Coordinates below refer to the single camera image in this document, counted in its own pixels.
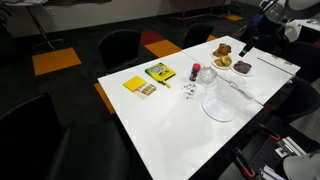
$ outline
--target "red bottle cap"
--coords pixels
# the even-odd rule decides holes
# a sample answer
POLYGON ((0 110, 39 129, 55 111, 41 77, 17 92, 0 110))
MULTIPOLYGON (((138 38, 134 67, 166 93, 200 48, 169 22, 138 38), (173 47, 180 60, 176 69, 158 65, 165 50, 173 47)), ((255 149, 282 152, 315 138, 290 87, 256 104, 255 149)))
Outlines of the red bottle cap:
POLYGON ((193 67, 192 67, 193 70, 199 71, 200 68, 201 68, 201 65, 200 65, 200 64, 193 64, 193 67))

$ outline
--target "wall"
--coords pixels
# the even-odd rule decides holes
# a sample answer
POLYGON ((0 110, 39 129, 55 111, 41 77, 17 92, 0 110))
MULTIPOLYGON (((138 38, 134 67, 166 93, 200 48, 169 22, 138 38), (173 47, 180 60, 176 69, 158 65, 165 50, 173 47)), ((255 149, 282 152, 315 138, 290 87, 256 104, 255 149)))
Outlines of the wall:
MULTIPOLYGON (((113 0, 102 4, 33 6, 32 10, 46 32, 55 32, 181 12, 183 2, 184 0, 113 0)), ((221 5, 222 2, 223 0, 214 0, 214 5, 221 5)), ((187 1, 187 10, 209 6, 210 0, 187 1)), ((12 36, 39 34, 26 8, 13 8, 18 15, 8 22, 8 31, 12 36)))

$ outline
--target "gray carpet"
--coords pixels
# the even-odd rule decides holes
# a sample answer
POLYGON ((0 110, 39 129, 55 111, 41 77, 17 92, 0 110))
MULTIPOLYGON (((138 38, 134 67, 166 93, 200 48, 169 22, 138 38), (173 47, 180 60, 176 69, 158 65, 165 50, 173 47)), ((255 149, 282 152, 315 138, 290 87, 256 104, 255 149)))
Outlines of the gray carpet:
MULTIPOLYGON (((320 93, 320 78, 313 82, 312 86, 320 93)), ((297 119, 290 125, 320 143, 320 108, 312 114, 297 119)))

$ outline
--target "small bottle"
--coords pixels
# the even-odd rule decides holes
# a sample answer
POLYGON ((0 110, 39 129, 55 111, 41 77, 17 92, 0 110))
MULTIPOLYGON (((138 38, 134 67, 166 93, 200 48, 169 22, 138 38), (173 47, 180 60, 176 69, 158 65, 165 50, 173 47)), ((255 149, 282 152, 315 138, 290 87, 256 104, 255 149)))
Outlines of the small bottle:
POLYGON ((191 75, 189 78, 190 81, 196 81, 200 68, 201 68, 200 64, 197 64, 197 63, 193 64, 191 75))

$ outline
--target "dark food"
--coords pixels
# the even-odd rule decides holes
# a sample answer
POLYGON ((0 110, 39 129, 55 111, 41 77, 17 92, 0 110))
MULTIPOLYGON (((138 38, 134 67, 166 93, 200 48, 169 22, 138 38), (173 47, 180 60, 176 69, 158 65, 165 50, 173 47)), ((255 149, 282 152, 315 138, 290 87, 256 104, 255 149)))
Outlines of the dark food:
POLYGON ((250 68, 251 68, 252 66, 250 65, 250 64, 248 64, 248 63, 245 63, 245 62, 243 62, 243 61, 238 61, 234 66, 233 66, 233 68, 236 70, 236 71, 238 71, 238 72, 240 72, 240 73, 242 73, 242 74, 247 74, 249 71, 250 71, 250 68))

